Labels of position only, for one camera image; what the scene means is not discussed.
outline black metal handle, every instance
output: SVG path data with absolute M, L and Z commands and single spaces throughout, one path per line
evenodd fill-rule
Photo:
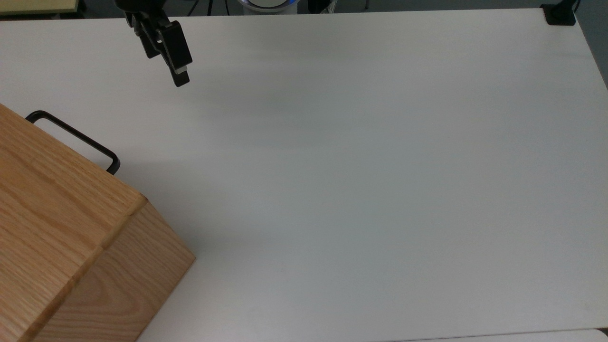
M 98 150 L 99 152 L 103 153 L 106 156 L 109 156 L 110 158 L 112 158 L 112 164 L 108 167 L 108 169 L 106 171 L 108 171 L 111 175 L 115 174 L 116 171 L 118 171 L 118 168 L 120 167 L 120 160 L 118 159 L 118 156 L 116 156 L 116 154 L 114 152 L 108 150 L 106 147 L 100 145 L 97 141 L 80 133 L 79 131 L 74 129 L 74 127 L 66 124 L 65 122 L 57 119 L 53 115 L 51 115 L 43 110 L 34 111 L 26 117 L 26 120 L 31 123 L 38 121 L 38 119 L 47 119 L 48 121 L 51 121 L 53 124 L 63 128 L 68 133 L 70 133 L 71 135 L 75 136 L 76 138 L 79 138 L 80 140 L 84 141 L 85 143 L 87 143 L 88 145 L 93 147 L 94 149 Z

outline white table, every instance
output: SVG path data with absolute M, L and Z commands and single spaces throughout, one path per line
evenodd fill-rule
M 114 150 L 198 260 L 140 338 L 608 326 L 608 92 L 542 10 L 0 23 L 0 102 Z
M 575 330 L 542 333 L 516 333 L 511 335 L 450 338 L 429 342 L 606 342 L 608 338 L 597 330 Z

